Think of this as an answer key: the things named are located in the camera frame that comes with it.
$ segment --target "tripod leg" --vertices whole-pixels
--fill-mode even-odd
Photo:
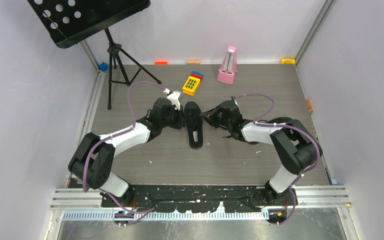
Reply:
[[[123,76],[124,76],[124,79],[125,79],[125,81],[126,81],[126,84],[127,84],[127,86],[129,86],[129,85],[131,84],[131,82],[128,80],[128,76],[127,76],[127,73],[125,72],[123,63],[121,62],[120,55],[119,55],[119,54],[115,54],[115,57],[117,58],[118,65],[119,65],[120,68],[121,68],[121,72],[123,73]]]
[[[115,56],[114,56],[114,68],[117,69],[117,60],[115,59]]]
[[[111,94],[112,94],[112,52],[109,53],[109,93],[108,93],[108,110],[111,110]]]
[[[137,66],[139,66],[143,71],[145,71],[149,76],[151,76],[158,84],[161,84],[162,82],[159,81],[155,76],[153,76],[146,68],[144,68],[138,61],[136,61],[132,56],[130,56],[126,51],[123,49],[120,49],[122,53],[124,53],[125,56],[127,56],[131,61],[133,61]]]

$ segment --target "tripod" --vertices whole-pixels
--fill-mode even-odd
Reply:
[[[159,81],[155,76],[153,76],[146,68],[144,68],[138,61],[136,61],[133,57],[131,57],[126,51],[124,51],[121,48],[121,44],[114,43],[114,40],[112,39],[111,33],[109,32],[109,29],[105,28],[106,37],[109,41],[109,97],[108,97],[108,110],[111,110],[111,95],[112,95],[112,83],[116,84],[125,84],[127,86],[130,86],[131,83],[134,81],[134,79],[137,77],[139,72],[141,70],[145,71],[149,76],[151,76],[158,84],[161,84],[162,82]],[[123,63],[121,62],[121,58],[119,55],[119,52],[122,52],[125,56],[127,56],[131,61],[133,61],[137,66],[139,66],[139,70],[137,70],[136,74],[134,74],[133,78],[131,80],[128,79],[127,73],[125,72]],[[120,66],[121,72],[123,74],[125,81],[113,81],[112,80],[112,60],[114,60],[114,68],[117,68],[117,62]]]

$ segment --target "black music stand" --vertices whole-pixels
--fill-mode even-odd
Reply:
[[[161,81],[124,51],[120,44],[114,43],[108,29],[109,26],[149,7],[150,0],[28,0],[28,2],[59,48],[69,48],[95,33],[105,31],[109,41],[109,110],[112,108],[112,83],[129,86],[143,70],[161,84]],[[139,70],[131,80],[128,79],[119,52],[139,66]],[[117,68],[116,62],[118,62],[124,82],[112,80],[112,60],[114,68]]]

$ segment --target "gray wooden tabletop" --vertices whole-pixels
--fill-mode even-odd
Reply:
[[[300,120],[310,133],[313,125],[305,105],[304,95],[293,65],[240,64],[234,84],[216,80],[219,64],[149,65],[145,66],[162,81],[162,86],[181,91],[192,71],[204,74],[195,96],[183,94],[182,105],[188,101],[199,104],[207,111],[231,96],[264,93],[276,101],[274,110],[266,116],[291,117]],[[138,69],[126,66],[131,78]],[[123,81],[121,71],[114,70],[113,80]],[[154,82],[143,71],[135,82]],[[162,91],[151,85],[137,85],[131,90],[131,102],[137,118],[151,109],[155,100],[164,97]],[[113,83],[112,109],[108,104],[108,75],[99,99],[92,132],[107,134],[132,124],[127,106],[127,87]],[[238,99],[244,118],[252,119],[267,111],[271,102],[263,97]],[[280,160],[272,145],[250,145],[228,136],[228,132],[215,129],[204,122],[204,145],[193,150],[188,145],[186,129],[165,128],[156,139],[135,146],[115,157],[112,172],[132,184],[203,184],[203,185],[263,185],[280,167]],[[307,173],[297,185],[328,185],[321,163]]]

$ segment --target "round hole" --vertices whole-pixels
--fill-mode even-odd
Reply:
[[[50,13],[49,10],[44,10],[44,11],[43,11],[43,16],[45,16],[45,18],[50,17],[50,15],[51,15],[51,13]]]
[[[81,17],[81,12],[79,12],[79,11],[76,11],[75,13],[74,13],[74,17],[76,17],[76,18],[80,18]]]
[[[50,24],[50,27],[52,29],[57,29],[58,28],[58,24],[56,22],[53,22],[53,23]]]
[[[62,12],[62,10],[64,10],[64,7],[60,4],[56,5],[56,11],[58,12]]]
[[[65,24],[67,24],[67,23],[70,22],[70,18],[67,17],[67,16],[65,16],[65,17],[62,19],[62,21],[63,21]]]

